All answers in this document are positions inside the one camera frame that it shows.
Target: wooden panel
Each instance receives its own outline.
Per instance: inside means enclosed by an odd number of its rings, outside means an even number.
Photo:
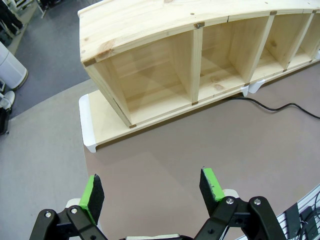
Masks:
[[[245,85],[242,77],[228,60],[232,26],[233,22],[203,29],[199,102]]]
[[[305,53],[305,51],[299,47],[293,59],[291,60],[288,69],[296,68],[311,61],[311,57]]]
[[[239,20],[232,23],[229,60],[249,83],[266,43],[274,16]]]
[[[320,50],[320,13],[313,16],[300,47],[311,59]]]
[[[265,47],[287,69],[306,34],[312,14],[276,15]]]
[[[198,101],[203,28],[169,38],[171,63],[190,100]]]
[[[257,13],[302,13],[319,9],[319,0],[105,0],[78,12],[83,63],[104,59],[174,34],[259,16]]]
[[[120,78],[120,82],[133,124],[142,124],[191,105],[169,61]]]
[[[167,38],[149,43],[111,57],[119,78],[150,69],[169,61]]]
[[[231,42],[231,24],[222,23],[203,28],[202,51],[211,49],[209,58],[227,58]]]
[[[280,63],[266,48],[264,48],[250,82],[259,81],[275,74],[282,73],[283,71],[284,68],[280,65]]]
[[[237,70],[219,53],[213,58],[211,49],[202,51],[199,102],[245,85]]]
[[[85,68],[90,78],[108,100],[122,121],[130,127],[131,118],[124,93],[119,85],[119,78],[110,59]]]

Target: black cable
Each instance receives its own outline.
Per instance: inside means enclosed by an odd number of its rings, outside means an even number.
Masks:
[[[312,212],[310,212],[310,214],[305,218],[305,220],[303,221],[303,225],[302,225],[302,228],[300,230],[300,233],[299,233],[299,237],[298,237],[298,240],[302,240],[303,238],[303,235],[305,234],[305,229],[308,225],[308,221],[311,219],[311,218],[314,218],[315,216],[317,216],[319,218],[319,214],[320,214],[320,207],[317,207],[317,199],[318,199],[318,196],[320,195],[320,191],[317,193],[317,195],[315,196],[315,201],[314,201],[314,210]]]
[[[288,103],[284,106],[281,106],[279,108],[271,108],[271,107],[268,107],[266,105],[263,105],[261,102],[258,102],[257,100],[254,100],[253,98],[250,98],[250,97],[243,97],[243,96],[235,96],[235,97],[227,97],[227,98],[224,98],[224,100],[247,100],[247,101],[251,101],[251,102],[254,102],[256,104],[258,104],[259,106],[269,110],[269,111],[273,111],[273,112],[279,112],[289,106],[295,106],[297,107],[298,109],[300,109],[301,111],[305,112],[306,114],[316,118],[316,119],[319,119],[320,120],[320,116],[316,116],[314,114],[312,114],[311,112],[308,112],[307,110],[303,109],[301,106],[299,106],[298,104],[294,103],[294,102],[291,102],[291,103]]]

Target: wood knot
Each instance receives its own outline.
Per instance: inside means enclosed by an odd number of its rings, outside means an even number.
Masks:
[[[223,89],[225,89],[223,86],[221,86],[220,84],[215,84],[214,88],[217,89],[218,91],[221,91]]]
[[[211,82],[213,82],[213,83],[218,83],[218,82],[220,82],[220,79],[219,79],[218,77],[216,77],[216,76],[210,77],[210,80],[211,80]]]
[[[270,44],[271,44],[271,46],[274,47],[274,48],[277,47],[277,43],[275,42],[275,40],[272,40],[272,41],[270,42]]]

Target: bolt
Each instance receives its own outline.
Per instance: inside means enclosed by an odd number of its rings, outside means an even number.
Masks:
[[[255,205],[260,205],[261,204],[261,200],[259,198],[255,199],[253,202]]]
[[[235,200],[233,200],[232,198],[227,198],[225,201],[227,204],[233,204],[235,202]]]

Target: shelf compartment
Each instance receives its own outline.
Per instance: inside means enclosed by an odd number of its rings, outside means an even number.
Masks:
[[[261,57],[256,65],[250,82],[256,82],[284,71],[280,63],[272,56],[267,48],[263,48]]]
[[[302,43],[288,69],[304,65],[314,59],[320,49],[320,13],[314,13]]]
[[[273,16],[273,22],[261,57],[250,82],[256,82],[289,67],[310,24],[311,14],[285,14]]]
[[[285,14],[274,17],[265,47],[287,69],[306,34],[311,13]]]
[[[199,101],[249,83],[268,36],[268,24],[269,16],[265,16],[204,27]]]
[[[120,109],[130,125],[143,124],[180,110],[198,98],[194,82],[199,85],[200,70],[196,73],[197,82],[192,68],[193,45],[198,37],[202,37],[199,31],[188,31],[102,61],[107,61],[106,68],[113,68],[114,74],[104,79],[108,83],[116,82],[113,92],[122,96],[116,102],[120,102]]]

